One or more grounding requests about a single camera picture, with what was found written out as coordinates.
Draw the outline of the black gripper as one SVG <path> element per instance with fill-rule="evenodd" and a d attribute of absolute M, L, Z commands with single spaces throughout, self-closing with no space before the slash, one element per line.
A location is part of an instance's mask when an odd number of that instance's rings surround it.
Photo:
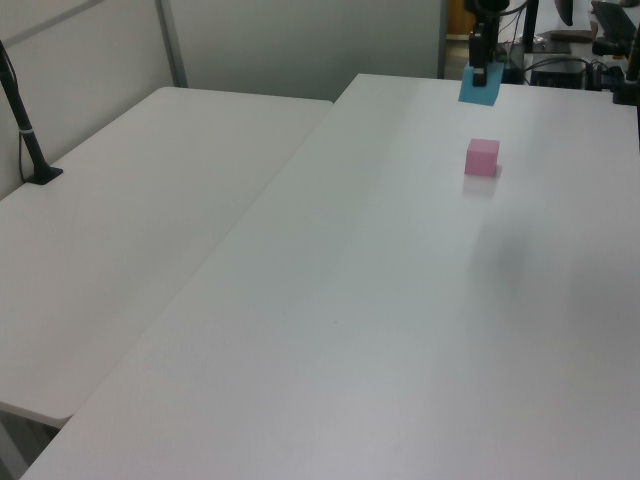
<path fill-rule="evenodd" d="M 509 0 L 464 0 L 464 9 L 474 16 L 474 29 L 469 35 L 469 66 L 474 87 L 487 85 L 488 50 L 486 25 L 498 24 L 510 5 Z"/>

